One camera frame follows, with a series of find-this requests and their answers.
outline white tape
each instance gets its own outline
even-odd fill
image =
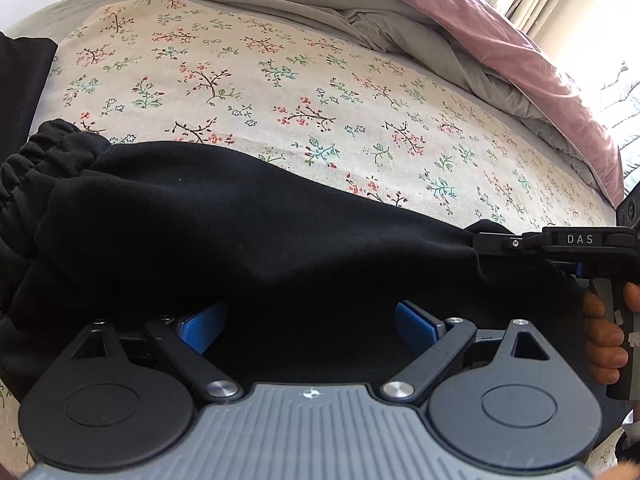
[[[629,332],[629,346],[640,346],[640,332]]]

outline gray blanket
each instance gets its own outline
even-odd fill
[[[341,36],[377,52],[413,57],[441,78],[519,118],[529,130],[555,148],[581,179],[598,189],[591,170],[580,155],[514,85],[471,57],[431,18],[400,0],[207,1],[280,16]],[[66,3],[83,7],[89,1],[68,0]],[[50,18],[55,18],[55,14],[62,11],[60,5],[48,8],[48,12],[52,14]],[[27,18],[12,28],[11,34],[28,32],[29,20]],[[57,23],[58,30],[52,30],[50,37],[55,40],[60,34],[66,35],[78,25],[79,23],[75,23],[71,28],[64,27],[66,30],[60,30],[60,23]]]

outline gray bedding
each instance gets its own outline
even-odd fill
[[[10,36],[61,41],[100,6],[122,0],[63,0],[12,27]],[[544,115],[510,82],[483,66],[428,16],[400,0],[194,0],[218,2],[287,18],[377,52],[413,57],[441,78],[518,118],[551,145],[589,186],[591,170]]]

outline floral fabric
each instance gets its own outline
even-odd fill
[[[34,128],[56,117],[113,143],[226,146],[457,226],[490,218],[523,232],[611,217],[559,159],[436,80],[223,6],[131,0],[99,9],[60,44]],[[0,462],[19,472],[30,459],[17,403],[0,392]]]

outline camera lens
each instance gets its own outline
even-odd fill
[[[636,216],[636,202],[634,199],[629,200],[629,204],[626,206],[626,215],[630,222],[634,220]]]

